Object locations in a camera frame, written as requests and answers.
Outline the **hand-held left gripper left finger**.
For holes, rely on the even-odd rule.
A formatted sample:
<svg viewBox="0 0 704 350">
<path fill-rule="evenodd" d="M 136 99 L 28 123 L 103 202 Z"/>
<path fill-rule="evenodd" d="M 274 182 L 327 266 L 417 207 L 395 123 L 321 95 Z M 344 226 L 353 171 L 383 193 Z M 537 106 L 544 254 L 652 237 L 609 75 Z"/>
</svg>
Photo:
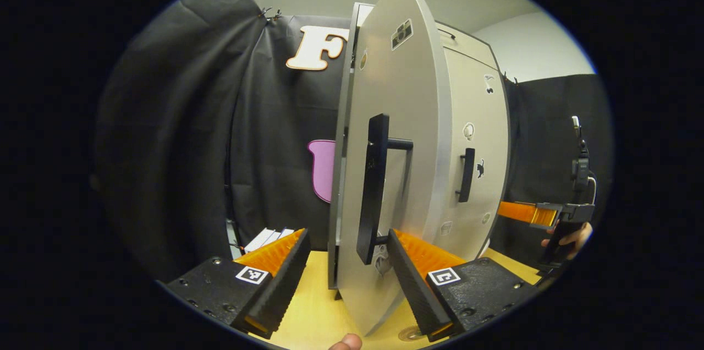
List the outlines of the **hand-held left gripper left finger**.
<svg viewBox="0 0 704 350">
<path fill-rule="evenodd" d="M 235 260 L 210 257 L 165 287 L 196 312 L 269 339 L 279 330 L 310 251 L 309 230 L 298 229 Z"/>
</svg>

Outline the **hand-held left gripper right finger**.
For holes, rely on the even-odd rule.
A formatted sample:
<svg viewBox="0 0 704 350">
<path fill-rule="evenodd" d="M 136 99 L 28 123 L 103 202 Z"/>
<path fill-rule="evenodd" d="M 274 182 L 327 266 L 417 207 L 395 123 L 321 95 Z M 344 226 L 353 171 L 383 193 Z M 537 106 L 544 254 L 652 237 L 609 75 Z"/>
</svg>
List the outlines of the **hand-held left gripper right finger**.
<svg viewBox="0 0 704 350">
<path fill-rule="evenodd" d="M 539 295 L 535 285 L 491 260 L 466 261 L 390 229 L 389 260 L 420 332 L 430 342 L 483 329 Z"/>
</svg>

